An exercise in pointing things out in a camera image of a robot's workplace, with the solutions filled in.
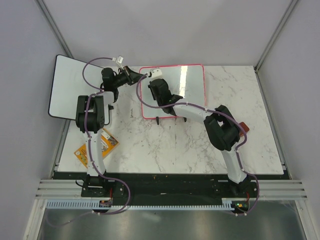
cable connector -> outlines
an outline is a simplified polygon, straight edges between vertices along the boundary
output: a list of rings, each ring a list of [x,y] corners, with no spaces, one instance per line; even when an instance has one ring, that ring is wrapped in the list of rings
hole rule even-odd
[[[121,69],[124,69],[124,67],[122,66],[123,60],[124,58],[120,55],[117,58],[115,57],[112,58],[112,61],[115,62],[115,64]]]

black mount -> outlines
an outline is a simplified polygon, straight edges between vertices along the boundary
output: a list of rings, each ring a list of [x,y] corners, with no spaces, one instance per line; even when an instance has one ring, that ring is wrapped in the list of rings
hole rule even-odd
[[[79,96],[76,105],[75,124],[83,133],[85,133],[85,115],[88,98],[86,95]],[[89,103],[89,110],[93,111],[88,112],[87,115],[87,130],[96,134],[98,130],[102,129],[105,125],[104,97],[92,97]]]
[[[143,74],[132,71],[128,66],[124,66],[123,69],[119,68],[119,73],[116,73],[112,68],[107,67],[101,71],[102,81],[100,88],[104,91],[113,92],[114,103],[118,100],[119,91],[118,87],[128,84],[136,84]]]
[[[215,110],[234,118],[226,106],[220,105]],[[240,129],[231,120],[220,114],[213,113],[203,122],[210,142],[220,151],[231,151],[231,147],[240,140]]]
[[[174,104],[178,100],[183,98],[182,96],[171,94],[168,83],[162,78],[158,78],[150,81],[148,88],[151,90],[153,100],[156,100],[156,102],[158,103],[158,106],[160,107],[169,105],[169,104]],[[171,114],[173,116],[176,116],[176,113],[172,106],[162,108],[162,110],[166,114]]]

black base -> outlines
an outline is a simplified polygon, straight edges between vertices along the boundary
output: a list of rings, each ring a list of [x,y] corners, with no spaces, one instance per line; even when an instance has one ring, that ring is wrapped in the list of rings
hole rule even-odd
[[[53,179],[79,179],[86,177],[85,172],[55,172]],[[232,191],[232,182],[226,174],[147,174],[147,173],[107,173],[108,177],[125,181],[131,191],[131,206],[198,206],[220,205],[222,198],[251,198],[257,196],[255,182],[236,195]],[[257,175],[259,180],[288,180],[284,175]],[[104,190],[97,188],[84,191],[83,197],[110,197],[112,189],[113,205],[124,205],[128,199],[128,191],[122,183],[107,182]]]

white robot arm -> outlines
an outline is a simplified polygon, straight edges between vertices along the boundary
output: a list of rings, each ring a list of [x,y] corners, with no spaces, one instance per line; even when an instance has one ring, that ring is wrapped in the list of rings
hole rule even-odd
[[[185,103],[185,100],[180,99],[177,101],[177,103],[179,102]],[[175,105],[173,106],[173,110],[177,116],[191,119],[198,123],[204,123],[204,121],[206,120],[206,117],[210,117],[212,115],[209,112],[203,111],[199,108],[195,108],[190,105]],[[231,147],[231,150],[225,149],[225,150],[222,150],[221,153],[227,168],[228,178],[231,181],[235,182],[236,184],[239,184],[247,177],[247,175],[241,170],[239,166],[239,162],[238,162],[236,151],[235,151],[236,146],[237,146],[237,143],[235,143]]]

white cable tray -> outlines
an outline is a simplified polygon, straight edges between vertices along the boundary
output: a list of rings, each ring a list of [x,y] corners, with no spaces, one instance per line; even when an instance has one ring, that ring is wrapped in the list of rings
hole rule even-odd
[[[222,205],[172,205],[172,206],[129,206],[129,210],[214,210],[214,211],[231,211],[232,202],[229,200],[222,201]],[[47,209],[94,209],[94,210],[117,210],[123,206],[113,205],[112,207],[99,206],[99,200],[78,200],[78,199],[49,199],[46,204]]]

